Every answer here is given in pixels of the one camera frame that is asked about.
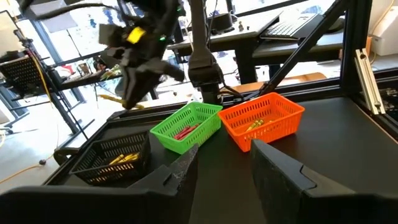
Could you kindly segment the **orange plastic basket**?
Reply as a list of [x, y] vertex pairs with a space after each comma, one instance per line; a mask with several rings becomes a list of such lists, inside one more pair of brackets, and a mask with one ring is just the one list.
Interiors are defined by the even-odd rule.
[[[218, 116], [240, 150], [248, 152], [253, 139], [270, 143], [296, 133], [304, 111], [303, 106], [282, 95], [268, 93], [221, 110]], [[247, 128], [259, 119], [262, 119], [264, 124], [246, 132]]]

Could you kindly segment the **yellow tape tag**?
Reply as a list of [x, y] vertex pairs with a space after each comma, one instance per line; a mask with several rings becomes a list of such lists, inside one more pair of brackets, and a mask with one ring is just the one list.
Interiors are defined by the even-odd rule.
[[141, 27], [135, 27], [128, 34], [126, 40], [132, 44], [136, 44], [140, 41], [141, 37], [146, 34], [146, 31]]

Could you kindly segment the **red items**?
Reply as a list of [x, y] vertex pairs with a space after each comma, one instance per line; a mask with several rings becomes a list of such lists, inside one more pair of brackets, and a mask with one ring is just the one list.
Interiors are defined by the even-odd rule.
[[189, 129], [179, 140], [183, 139], [185, 136], [187, 136], [188, 134], [190, 134], [190, 133], [191, 133], [193, 130], [195, 130], [198, 126], [199, 126], [199, 124], [196, 124], [196, 125], [190, 127], [190, 129]]

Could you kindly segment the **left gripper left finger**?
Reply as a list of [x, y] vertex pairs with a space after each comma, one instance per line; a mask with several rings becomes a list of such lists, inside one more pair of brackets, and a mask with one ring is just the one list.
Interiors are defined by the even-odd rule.
[[198, 146], [127, 188], [43, 185], [0, 194], [0, 224], [188, 224]]

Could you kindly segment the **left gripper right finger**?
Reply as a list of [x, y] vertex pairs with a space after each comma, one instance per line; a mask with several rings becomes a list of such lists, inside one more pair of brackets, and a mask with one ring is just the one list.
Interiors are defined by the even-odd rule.
[[356, 192], [260, 139], [250, 158], [267, 224], [398, 224], [398, 195]]

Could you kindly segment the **grey office desk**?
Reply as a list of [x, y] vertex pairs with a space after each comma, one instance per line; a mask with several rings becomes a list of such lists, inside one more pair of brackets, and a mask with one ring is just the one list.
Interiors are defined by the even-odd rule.
[[243, 31], [240, 31], [239, 25], [236, 24], [233, 31], [211, 37], [212, 52], [234, 51], [242, 84], [257, 82], [252, 54], [259, 45], [260, 34], [273, 24], [281, 13], [281, 10], [276, 9], [240, 17], [238, 22], [243, 25]]

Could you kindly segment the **black frame knob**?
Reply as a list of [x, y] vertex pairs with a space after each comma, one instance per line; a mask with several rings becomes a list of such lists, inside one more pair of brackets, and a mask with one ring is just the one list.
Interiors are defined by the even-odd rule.
[[79, 148], [76, 147], [61, 147], [54, 150], [53, 158], [57, 162], [58, 165], [62, 165], [64, 162], [68, 160], [68, 158], [72, 155], [75, 155], [79, 151]]

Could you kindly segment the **black keyboard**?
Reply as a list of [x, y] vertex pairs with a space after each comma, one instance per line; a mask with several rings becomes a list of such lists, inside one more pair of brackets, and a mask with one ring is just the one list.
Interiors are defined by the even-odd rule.
[[271, 25], [260, 35], [266, 40], [299, 40], [306, 38], [323, 19], [322, 14], [301, 14], [295, 19]]

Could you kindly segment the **black perforated panel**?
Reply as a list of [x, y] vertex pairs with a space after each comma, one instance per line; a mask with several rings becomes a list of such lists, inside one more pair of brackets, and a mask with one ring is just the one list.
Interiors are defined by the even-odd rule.
[[5, 78], [6, 88], [21, 98], [45, 93], [40, 69], [28, 55], [0, 63], [0, 72]]

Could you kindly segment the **black aluminium table frame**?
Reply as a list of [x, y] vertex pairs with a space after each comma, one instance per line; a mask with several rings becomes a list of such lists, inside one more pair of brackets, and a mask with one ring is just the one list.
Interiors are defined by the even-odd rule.
[[[387, 115], [370, 115], [371, 112], [366, 111], [364, 108], [364, 100], [359, 95], [359, 78], [357, 71], [354, 69], [354, 49], [359, 49], [365, 46], [365, 25], [359, 24], [359, 19], [354, 19], [354, 15], [359, 13], [359, 10], [365, 10], [364, 17], [369, 20], [370, 17], [370, 4], [371, 0], [355, 0], [358, 9], [350, 6], [348, 10], [348, 22], [345, 28], [343, 37], [343, 62], [341, 64], [341, 75], [339, 87], [330, 84], [332, 81], [315, 82], [314, 84], [303, 84], [297, 86], [277, 87], [276, 91], [281, 93], [282, 96], [292, 100], [299, 105], [303, 106], [306, 101], [325, 100], [330, 98], [347, 98], [355, 103], [365, 115], [373, 120], [388, 136], [395, 142], [398, 140], [397, 128], [388, 128], [388, 125], [397, 126], [397, 122], [391, 121]], [[156, 106], [143, 110], [133, 110], [130, 112], [115, 112], [110, 118], [102, 125], [102, 127], [94, 133], [94, 135], [87, 140], [75, 154], [64, 162], [44, 183], [43, 185], [72, 185], [79, 187], [89, 187], [84, 181], [80, 180], [77, 176], [69, 174], [72, 167], [76, 164], [81, 156], [92, 141], [102, 139], [109, 139], [121, 134], [121, 131], [138, 131], [149, 128], [150, 124], [160, 123], [160, 120], [165, 119], [166, 116], [176, 112], [177, 109], [182, 108], [183, 103]]]

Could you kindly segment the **black plastic basket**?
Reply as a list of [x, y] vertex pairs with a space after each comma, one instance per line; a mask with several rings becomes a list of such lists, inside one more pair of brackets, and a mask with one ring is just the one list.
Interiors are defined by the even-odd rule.
[[[120, 154], [139, 153], [135, 161], [110, 165]], [[147, 173], [151, 146], [149, 133], [141, 131], [93, 142], [70, 173], [89, 185], [104, 185], [120, 180], [137, 180]]]

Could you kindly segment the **white box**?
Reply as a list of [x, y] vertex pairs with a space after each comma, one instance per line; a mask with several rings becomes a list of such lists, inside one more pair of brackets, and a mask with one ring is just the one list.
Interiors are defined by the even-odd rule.
[[398, 54], [398, 6], [392, 6], [376, 26], [372, 51], [380, 56]]

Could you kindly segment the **pink crayon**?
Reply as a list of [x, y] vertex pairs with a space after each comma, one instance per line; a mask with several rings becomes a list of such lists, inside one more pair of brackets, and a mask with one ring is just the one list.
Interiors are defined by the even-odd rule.
[[179, 140], [189, 129], [190, 129], [190, 126], [186, 126], [178, 134], [176, 134], [174, 136], [174, 139]]

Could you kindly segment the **silver aluminium bracket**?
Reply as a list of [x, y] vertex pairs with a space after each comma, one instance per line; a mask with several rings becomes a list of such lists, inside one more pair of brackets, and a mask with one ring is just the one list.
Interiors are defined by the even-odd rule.
[[366, 49], [355, 50], [354, 62], [368, 109], [372, 114], [385, 114], [386, 111]]

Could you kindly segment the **black round object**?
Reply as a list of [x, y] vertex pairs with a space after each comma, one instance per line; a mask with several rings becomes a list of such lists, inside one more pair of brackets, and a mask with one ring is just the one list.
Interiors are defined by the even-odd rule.
[[211, 31], [213, 34], [223, 34], [233, 30], [233, 19], [230, 13], [218, 14], [212, 18]]

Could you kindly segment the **black tripod stand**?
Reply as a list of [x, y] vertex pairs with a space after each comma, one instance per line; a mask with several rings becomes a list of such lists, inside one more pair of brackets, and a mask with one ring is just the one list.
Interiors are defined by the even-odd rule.
[[60, 83], [57, 80], [58, 76], [55, 73], [55, 70], [43, 62], [42, 58], [32, 44], [33, 40], [28, 39], [20, 28], [14, 30], [13, 33], [24, 47], [24, 55], [34, 64], [37, 73], [39, 74], [40, 82], [43, 86], [44, 92], [47, 94], [51, 105], [54, 105], [74, 135], [82, 134], [85, 139], [88, 140], [88, 136], [86, 135], [84, 129], [94, 120], [90, 121], [84, 127], [81, 126], [81, 124], [73, 115], [72, 107], [67, 103], [66, 96], [60, 89]]

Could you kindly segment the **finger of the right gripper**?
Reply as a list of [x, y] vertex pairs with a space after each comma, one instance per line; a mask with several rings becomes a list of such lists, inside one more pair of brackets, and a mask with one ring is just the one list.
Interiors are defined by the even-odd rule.
[[131, 109], [136, 105], [135, 87], [136, 87], [136, 74], [126, 73], [123, 75], [124, 78], [124, 95], [123, 95], [123, 107], [125, 109]]
[[131, 75], [130, 107], [133, 108], [147, 94], [149, 88], [148, 73], [133, 73]]

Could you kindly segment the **green plastic basket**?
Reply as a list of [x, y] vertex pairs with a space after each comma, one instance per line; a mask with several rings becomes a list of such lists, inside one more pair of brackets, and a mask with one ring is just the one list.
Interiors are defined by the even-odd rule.
[[[201, 146], [221, 127], [218, 112], [222, 110], [219, 105], [191, 102], [174, 114], [163, 120], [150, 132], [168, 150], [184, 154], [193, 145]], [[199, 126], [181, 140], [174, 139], [186, 126]]]

